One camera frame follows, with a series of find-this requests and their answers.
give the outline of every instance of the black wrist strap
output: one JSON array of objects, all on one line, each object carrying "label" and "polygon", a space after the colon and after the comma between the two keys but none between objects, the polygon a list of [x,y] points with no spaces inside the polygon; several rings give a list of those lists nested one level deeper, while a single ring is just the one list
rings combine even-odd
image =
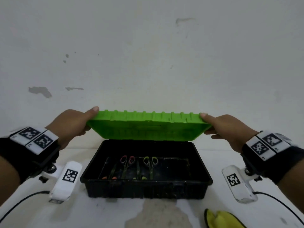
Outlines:
[{"label": "black wrist strap", "polygon": [[289,147],[267,161],[262,160],[246,144],[242,150],[246,165],[249,165],[256,174],[271,179],[275,184],[278,184],[293,166],[304,159],[304,150],[296,146]]},{"label": "black wrist strap", "polygon": [[59,156],[57,142],[51,144],[39,155],[9,138],[0,138],[2,147],[0,156],[6,159],[18,172],[21,184],[29,177],[40,174],[44,167],[54,162]]}]

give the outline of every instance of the open toolbox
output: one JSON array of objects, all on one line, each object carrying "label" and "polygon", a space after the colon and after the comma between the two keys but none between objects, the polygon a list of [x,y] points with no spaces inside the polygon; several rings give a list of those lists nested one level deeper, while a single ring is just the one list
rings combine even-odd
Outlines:
[{"label": "open toolbox", "polygon": [[89,197],[202,199],[213,183],[188,141],[210,128],[199,115],[100,111],[88,125],[108,138],[80,178]]}]

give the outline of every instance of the green lid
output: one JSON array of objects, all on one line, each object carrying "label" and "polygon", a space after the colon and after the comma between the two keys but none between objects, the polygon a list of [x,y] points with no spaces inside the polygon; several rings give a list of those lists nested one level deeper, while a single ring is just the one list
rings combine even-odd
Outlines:
[{"label": "green lid", "polygon": [[106,139],[192,141],[211,127],[199,114],[99,111],[88,125]]}]

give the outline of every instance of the yellow object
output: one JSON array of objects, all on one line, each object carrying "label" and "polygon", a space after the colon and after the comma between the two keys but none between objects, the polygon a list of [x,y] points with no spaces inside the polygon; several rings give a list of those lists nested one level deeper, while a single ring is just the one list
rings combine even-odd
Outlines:
[{"label": "yellow object", "polygon": [[214,215],[211,210],[206,209],[204,216],[208,228],[246,228],[236,216],[227,211],[219,210]]}]

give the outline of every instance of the hand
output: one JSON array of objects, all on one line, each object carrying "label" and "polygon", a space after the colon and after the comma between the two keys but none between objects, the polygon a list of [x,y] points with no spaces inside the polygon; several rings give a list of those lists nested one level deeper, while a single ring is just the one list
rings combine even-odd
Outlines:
[{"label": "hand", "polygon": [[58,136],[60,149],[64,149],[74,137],[84,135],[86,131],[90,130],[90,127],[86,123],[94,118],[98,114],[98,111],[99,107],[97,106],[85,113],[68,109],[45,128]]},{"label": "hand", "polygon": [[213,134],[212,139],[225,139],[229,142],[231,148],[239,153],[242,152],[243,145],[259,133],[231,115],[222,115],[215,118],[201,113],[200,116],[205,122],[212,125],[204,134]]}]

